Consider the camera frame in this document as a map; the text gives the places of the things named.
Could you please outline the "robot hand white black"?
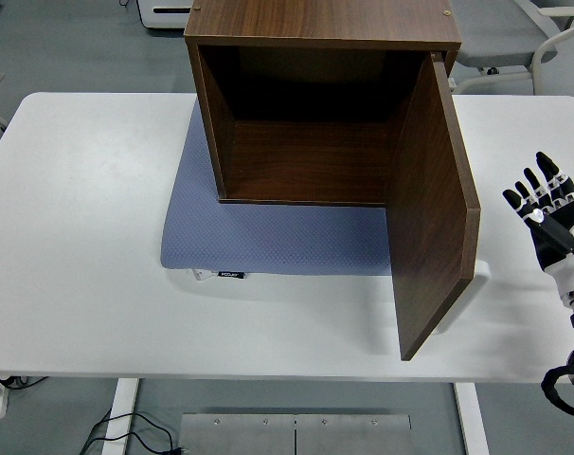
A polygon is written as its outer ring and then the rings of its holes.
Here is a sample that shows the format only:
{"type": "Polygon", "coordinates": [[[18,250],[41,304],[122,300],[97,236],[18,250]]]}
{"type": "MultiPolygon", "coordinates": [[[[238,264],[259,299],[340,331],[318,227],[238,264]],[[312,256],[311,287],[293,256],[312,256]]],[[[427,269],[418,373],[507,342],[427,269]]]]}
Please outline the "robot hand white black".
{"type": "Polygon", "coordinates": [[[530,186],[515,183],[503,196],[530,232],[540,268],[556,282],[566,306],[574,301],[574,181],[546,154],[536,154],[545,182],[526,168],[530,186]]]}

